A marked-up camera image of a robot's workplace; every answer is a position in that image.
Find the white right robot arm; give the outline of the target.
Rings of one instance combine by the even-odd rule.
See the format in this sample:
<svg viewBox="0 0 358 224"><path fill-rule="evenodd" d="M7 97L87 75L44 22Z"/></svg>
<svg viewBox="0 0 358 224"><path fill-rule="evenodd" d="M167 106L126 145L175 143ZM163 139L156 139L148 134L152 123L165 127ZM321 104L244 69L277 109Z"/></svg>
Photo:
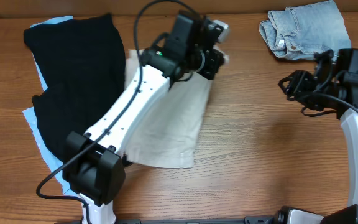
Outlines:
<svg viewBox="0 0 358 224"><path fill-rule="evenodd" d="M296 70L278 83L287 100L302 104L311 117L334 113L345 135L349 164L347 207L327 216L282 207L270 223L358 223L358 49L315 54L314 73Z"/></svg>

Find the beige shorts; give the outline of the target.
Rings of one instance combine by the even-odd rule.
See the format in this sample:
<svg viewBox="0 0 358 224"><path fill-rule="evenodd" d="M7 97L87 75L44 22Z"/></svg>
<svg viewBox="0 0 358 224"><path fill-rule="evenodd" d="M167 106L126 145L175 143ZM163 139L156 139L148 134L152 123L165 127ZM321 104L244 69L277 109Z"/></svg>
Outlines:
<svg viewBox="0 0 358 224"><path fill-rule="evenodd" d="M198 73L187 82L176 82L131 136L127 160L160 168L192 168L212 84Z"/></svg>

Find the light blue garment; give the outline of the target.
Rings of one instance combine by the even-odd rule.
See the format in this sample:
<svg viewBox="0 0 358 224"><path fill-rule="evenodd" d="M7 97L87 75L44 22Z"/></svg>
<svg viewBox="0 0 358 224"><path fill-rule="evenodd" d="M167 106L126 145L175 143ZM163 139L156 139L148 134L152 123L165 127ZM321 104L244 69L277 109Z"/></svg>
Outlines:
<svg viewBox="0 0 358 224"><path fill-rule="evenodd" d="M69 20L73 20L74 17L73 16L62 16L62 17L55 17L55 18L51 18L49 20L43 21L43 22L39 22L36 24L32 24L29 28L34 28L36 26L39 25L52 25L52 24L58 24L61 22L65 22L65 21L69 21ZM35 115L35 111L34 108L27 108L26 110L24 110L23 112L24 118L26 119L30 129L32 130L32 134L34 136L36 145L40 151L40 155L42 156L42 159L44 160L44 162L46 163L46 165L48 166L48 168L50 169L51 172L53 172L54 170L56 170L57 168L59 168L63 162L60 161L57 157L55 157L50 151L49 149L46 147L44 140L42 139L39 129L37 127L37 117ZM56 176L55 176L56 180L58 181L58 183L62 186L62 192L64 195L66 196L77 196L76 193L74 193L74 191L71 190L70 188L70 184L65 181L63 179L63 173L59 172Z"/></svg>

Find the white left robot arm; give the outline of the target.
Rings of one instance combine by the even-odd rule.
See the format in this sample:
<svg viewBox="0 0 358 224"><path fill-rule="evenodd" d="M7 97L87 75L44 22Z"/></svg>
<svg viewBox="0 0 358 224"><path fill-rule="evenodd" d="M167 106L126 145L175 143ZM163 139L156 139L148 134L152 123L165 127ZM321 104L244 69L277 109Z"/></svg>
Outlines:
<svg viewBox="0 0 358 224"><path fill-rule="evenodd" d="M65 143L63 178L83 204L82 223L114 223L112 203L126 173L124 149L140 121L183 75L198 72L212 79L224 63L214 48L224 42L229 26L219 20L177 19L140 56L134 78L105 115L84 134L71 132Z"/></svg>

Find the light blue denim shorts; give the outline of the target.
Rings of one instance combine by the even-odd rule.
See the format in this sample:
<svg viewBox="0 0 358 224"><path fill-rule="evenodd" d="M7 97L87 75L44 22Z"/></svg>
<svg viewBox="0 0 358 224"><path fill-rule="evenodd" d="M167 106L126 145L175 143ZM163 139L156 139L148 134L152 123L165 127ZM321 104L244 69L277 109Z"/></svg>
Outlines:
<svg viewBox="0 0 358 224"><path fill-rule="evenodd" d="M315 54L351 47L344 19L334 1L269 11L259 32L277 58L313 60Z"/></svg>

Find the black garment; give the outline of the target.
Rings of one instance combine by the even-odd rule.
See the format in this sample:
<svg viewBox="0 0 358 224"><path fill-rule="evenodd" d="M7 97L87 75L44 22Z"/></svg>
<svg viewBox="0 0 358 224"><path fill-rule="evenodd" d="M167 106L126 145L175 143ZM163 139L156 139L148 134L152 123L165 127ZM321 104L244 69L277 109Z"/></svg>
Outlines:
<svg viewBox="0 0 358 224"><path fill-rule="evenodd" d="M63 161L67 136L83 134L124 91L124 46L110 14L39 24L24 31L24 43L47 85L32 97L37 127Z"/></svg>

